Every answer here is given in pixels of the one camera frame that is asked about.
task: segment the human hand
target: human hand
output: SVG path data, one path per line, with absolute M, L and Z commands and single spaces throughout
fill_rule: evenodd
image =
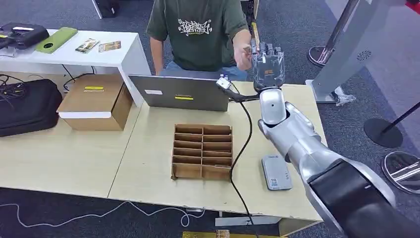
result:
M 236 66 L 240 70 L 247 70 L 251 68 L 251 54 L 246 48 L 249 49 L 249 44 L 237 44 L 233 45 L 233 52 L 236 61 Z

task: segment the human arm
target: human arm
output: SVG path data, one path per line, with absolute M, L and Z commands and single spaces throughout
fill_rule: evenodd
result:
M 250 54 L 244 48 L 250 46 L 251 34 L 239 0 L 226 0 L 223 11 L 225 34 L 233 44 L 236 65 L 240 70 L 251 67 Z
M 163 42 L 168 36 L 166 19 L 163 13 L 164 8 L 164 0 L 155 0 L 147 25 L 147 34 L 150 36 L 150 49 L 156 75 L 159 75 L 163 70 Z
M 163 42 L 150 37 L 150 49 L 152 51 L 156 75 L 159 75 L 163 70 Z

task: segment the graphic print on shirt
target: graphic print on shirt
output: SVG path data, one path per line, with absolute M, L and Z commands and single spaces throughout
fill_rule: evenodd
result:
M 200 24 L 196 21 L 183 21 L 178 19 L 179 27 L 178 30 L 180 33 L 185 33 L 186 36 L 189 35 L 201 35 L 201 34 L 210 34 L 212 28 L 210 27 L 211 20 L 205 21 L 203 24 Z

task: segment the green t-shirt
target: green t-shirt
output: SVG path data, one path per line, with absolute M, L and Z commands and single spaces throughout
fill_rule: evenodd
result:
M 186 70 L 233 66 L 232 38 L 247 29 L 240 0 L 155 0 L 147 33 L 169 35 L 175 63 Z

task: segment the gray laptop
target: gray laptop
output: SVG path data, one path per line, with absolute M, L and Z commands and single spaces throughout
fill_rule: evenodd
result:
M 150 107 L 227 111 L 229 98 L 217 87 L 218 78 L 130 75 L 130 79 Z

